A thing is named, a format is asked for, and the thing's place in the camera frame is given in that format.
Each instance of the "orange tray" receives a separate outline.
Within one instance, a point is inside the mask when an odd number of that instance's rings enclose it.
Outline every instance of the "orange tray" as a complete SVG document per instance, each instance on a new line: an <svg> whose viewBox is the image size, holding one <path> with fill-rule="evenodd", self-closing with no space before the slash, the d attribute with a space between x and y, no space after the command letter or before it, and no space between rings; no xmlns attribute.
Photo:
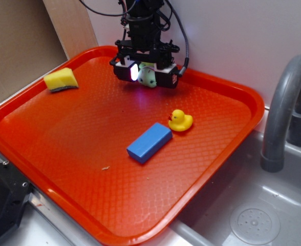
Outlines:
<svg viewBox="0 0 301 246"><path fill-rule="evenodd" d="M114 47L63 64L79 89L41 79L0 106L0 152L101 243L134 245L163 231L261 120L252 89L188 69L176 89L120 81ZM182 109L191 129L144 165L126 148Z"/></svg>

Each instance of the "faucet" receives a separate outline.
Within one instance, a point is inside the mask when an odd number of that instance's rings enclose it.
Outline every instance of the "faucet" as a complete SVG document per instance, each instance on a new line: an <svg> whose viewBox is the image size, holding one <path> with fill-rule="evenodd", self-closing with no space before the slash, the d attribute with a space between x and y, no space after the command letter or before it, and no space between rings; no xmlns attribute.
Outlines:
<svg viewBox="0 0 301 246"><path fill-rule="evenodd" d="M301 55L287 64L275 90L265 127L261 167L284 167L285 142L301 147Z"/></svg>

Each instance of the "black bracket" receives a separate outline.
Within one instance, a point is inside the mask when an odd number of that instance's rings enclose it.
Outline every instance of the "black bracket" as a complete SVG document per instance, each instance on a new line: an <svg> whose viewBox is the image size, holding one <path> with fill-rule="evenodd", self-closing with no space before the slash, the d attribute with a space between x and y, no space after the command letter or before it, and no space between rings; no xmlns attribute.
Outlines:
<svg viewBox="0 0 301 246"><path fill-rule="evenodd" d="M30 192L29 180L12 163L0 163L0 240L19 227Z"/></svg>

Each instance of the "blue block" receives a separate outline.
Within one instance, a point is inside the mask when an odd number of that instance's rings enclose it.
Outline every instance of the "blue block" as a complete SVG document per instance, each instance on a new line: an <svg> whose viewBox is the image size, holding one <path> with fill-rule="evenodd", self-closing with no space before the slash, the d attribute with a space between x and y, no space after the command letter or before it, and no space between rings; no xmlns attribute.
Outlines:
<svg viewBox="0 0 301 246"><path fill-rule="evenodd" d="M128 154L136 161L144 164L163 145L172 138L172 131L159 123L155 123L128 148Z"/></svg>

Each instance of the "sink basin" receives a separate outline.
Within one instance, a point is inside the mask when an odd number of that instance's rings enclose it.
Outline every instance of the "sink basin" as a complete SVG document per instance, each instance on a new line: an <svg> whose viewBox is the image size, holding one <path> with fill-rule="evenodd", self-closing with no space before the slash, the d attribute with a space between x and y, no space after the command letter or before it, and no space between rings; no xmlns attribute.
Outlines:
<svg viewBox="0 0 301 246"><path fill-rule="evenodd" d="M252 132L181 212L202 245L301 246L301 148L286 145L282 171L261 169Z"/></svg>

